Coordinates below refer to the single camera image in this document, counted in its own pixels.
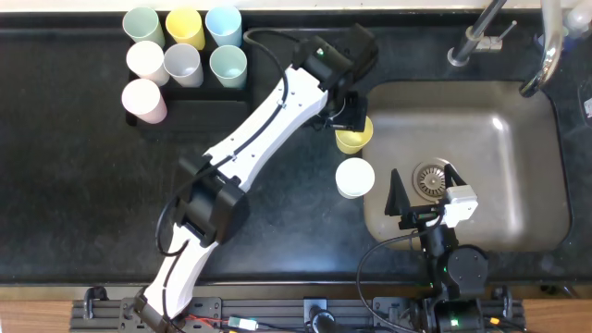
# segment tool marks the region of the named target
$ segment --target chrome faucet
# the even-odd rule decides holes
[[[507,0],[493,0],[483,11],[474,26],[467,28],[461,42],[448,52],[448,60],[453,66],[462,67],[469,62],[473,52],[496,52],[501,50],[503,37],[516,25],[515,21],[500,37],[486,37],[484,32],[498,15]],[[563,20],[560,0],[541,0],[543,23],[545,25],[545,50],[540,69],[531,80],[520,87],[520,94],[530,97],[549,81],[559,64],[563,48]]]

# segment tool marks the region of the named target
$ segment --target white cup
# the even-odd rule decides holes
[[[337,189],[346,199],[355,199],[368,193],[374,186],[374,169],[362,158],[348,158],[337,168]]]
[[[148,7],[137,7],[123,17],[123,30],[134,42],[151,41],[165,47],[165,34],[158,14]]]
[[[205,15],[205,27],[218,46],[242,45],[242,17],[234,6],[212,8]]]
[[[142,79],[148,79],[157,86],[167,84],[170,76],[165,70],[165,54],[157,43],[143,41],[131,46],[126,56],[129,69]]]
[[[210,68],[226,88],[244,88],[247,83],[247,56],[236,46],[224,45],[214,50]]]
[[[156,83],[137,79],[128,83],[121,94],[121,103],[141,120],[157,124],[167,116],[167,106]]]
[[[195,47],[178,43],[166,50],[165,69],[183,87],[199,87],[204,83],[204,68]]]

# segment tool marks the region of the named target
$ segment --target stainless steel sink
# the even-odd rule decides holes
[[[492,251],[544,251],[561,243],[571,220],[553,106],[542,92],[523,98],[519,86],[392,82],[368,94],[374,137],[362,154],[376,183],[364,197],[364,216],[377,240],[409,233],[399,230],[397,217],[384,215],[390,170],[399,170],[412,205],[427,204],[442,192],[444,160],[478,196],[471,220],[456,228],[461,243]]]

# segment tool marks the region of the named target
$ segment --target drain strainer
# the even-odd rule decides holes
[[[444,166],[449,162],[441,158],[432,158],[421,163],[413,172],[413,187],[417,194],[428,201],[437,201],[446,191]]]

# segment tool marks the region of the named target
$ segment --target plastic cup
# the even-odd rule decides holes
[[[372,120],[366,117],[363,132],[354,132],[350,130],[336,130],[335,139],[337,140],[337,147],[345,154],[356,154],[364,146],[370,142],[374,134],[374,126]]]
[[[199,87],[204,83],[200,53],[189,44],[175,44],[166,50],[165,69],[183,87]]]
[[[368,193],[374,186],[374,169],[362,158],[348,158],[335,172],[337,189],[346,199],[355,199]]]
[[[170,76],[165,70],[165,54],[157,43],[135,43],[128,51],[126,62],[129,69],[140,78],[150,80],[157,86],[167,84]]]
[[[193,8],[177,8],[166,16],[166,30],[177,43],[187,43],[198,50],[205,46],[202,17]]]
[[[141,120],[157,124],[167,116],[167,106],[156,83],[137,79],[128,83],[121,94],[121,103]]]
[[[123,30],[134,42],[150,41],[165,47],[165,34],[158,14],[148,7],[137,7],[123,17]]]
[[[247,56],[234,45],[214,50],[210,55],[210,68],[226,88],[244,88],[247,83]]]
[[[205,15],[205,27],[218,44],[242,45],[242,18],[234,6],[215,7]]]

